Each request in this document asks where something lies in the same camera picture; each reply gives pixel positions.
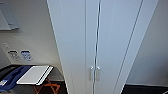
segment wardrobe door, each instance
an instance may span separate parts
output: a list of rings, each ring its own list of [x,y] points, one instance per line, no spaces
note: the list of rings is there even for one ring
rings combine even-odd
[[[94,94],[99,1],[86,0],[86,94]]]
[[[68,94],[86,94],[86,2],[47,2]]]
[[[114,93],[141,4],[142,0],[101,0],[95,94]]]

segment floor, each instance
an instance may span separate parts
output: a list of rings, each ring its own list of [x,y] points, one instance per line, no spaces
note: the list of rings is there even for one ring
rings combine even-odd
[[[163,94],[167,90],[168,87],[125,85],[122,94]]]
[[[65,82],[56,82],[61,85],[58,94],[68,94]],[[168,87],[125,85],[122,94],[163,94]],[[50,87],[44,87],[40,94],[54,94]]]

